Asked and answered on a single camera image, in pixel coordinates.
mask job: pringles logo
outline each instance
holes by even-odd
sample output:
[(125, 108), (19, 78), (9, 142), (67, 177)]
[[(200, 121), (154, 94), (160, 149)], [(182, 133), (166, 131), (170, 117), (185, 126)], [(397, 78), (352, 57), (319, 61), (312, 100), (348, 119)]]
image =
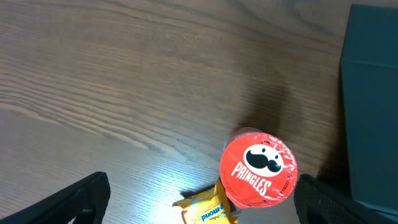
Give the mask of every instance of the pringles logo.
[(284, 168), (284, 161), (280, 154), (265, 144), (255, 144), (248, 147), (243, 154), (244, 164), (238, 162), (231, 175), (248, 182), (264, 196), (272, 184), (263, 177), (274, 177)]

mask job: yellow wrapper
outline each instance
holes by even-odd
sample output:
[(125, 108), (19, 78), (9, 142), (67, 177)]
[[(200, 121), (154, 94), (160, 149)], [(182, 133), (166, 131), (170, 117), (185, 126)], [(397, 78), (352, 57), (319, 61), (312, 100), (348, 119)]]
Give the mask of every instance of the yellow wrapper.
[(182, 208), (185, 224), (238, 223), (238, 218), (231, 216), (231, 206), (220, 180), (212, 189), (175, 202), (173, 206)]

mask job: wooden table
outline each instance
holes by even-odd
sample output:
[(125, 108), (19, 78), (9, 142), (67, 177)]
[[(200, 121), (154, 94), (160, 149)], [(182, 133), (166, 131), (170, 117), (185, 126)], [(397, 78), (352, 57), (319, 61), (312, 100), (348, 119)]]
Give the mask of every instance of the wooden table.
[[(340, 166), (350, 5), (0, 0), (0, 218), (101, 170), (104, 223), (181, 223), (172, 203), (214, 184), (240, 126), (284, 140), (300, 173)], [(239, 223), (298, 218), (289, 197)]]

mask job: pringles lid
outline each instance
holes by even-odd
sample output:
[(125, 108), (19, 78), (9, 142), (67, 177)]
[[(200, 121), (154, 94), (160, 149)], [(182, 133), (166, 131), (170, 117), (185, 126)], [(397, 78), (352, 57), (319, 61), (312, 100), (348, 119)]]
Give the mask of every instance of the pringles lid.
[(224, 146), (220, 176), (235, 206), (270, 207), (292, 193), (297, 163), (281, 140), (254, 128), (242, 128)]

